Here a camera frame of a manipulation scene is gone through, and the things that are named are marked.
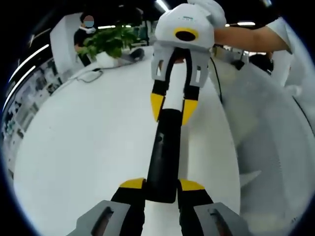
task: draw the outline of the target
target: white round table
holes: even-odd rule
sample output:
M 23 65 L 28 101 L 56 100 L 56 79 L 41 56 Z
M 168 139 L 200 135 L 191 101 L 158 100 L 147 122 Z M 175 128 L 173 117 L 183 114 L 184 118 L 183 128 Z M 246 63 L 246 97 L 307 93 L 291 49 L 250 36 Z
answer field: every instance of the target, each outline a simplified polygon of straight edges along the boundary
M 27 217 L 45 236 L 70 233 L 76 220 L 124 181 L 147 177 L 157 123 L 150 93 L 152 48 L 134 65 L 73 81 L 41 107 L 17 154 L 14 189 Z M 174 67 L 174 76 L 186 72 Z M 214 202 L 240 211 L 237 156 L 210 79 L 182 127 L 180 177 L 205 186 Z M 177 203 L 146 201 L 143 234 L 182 235 Z

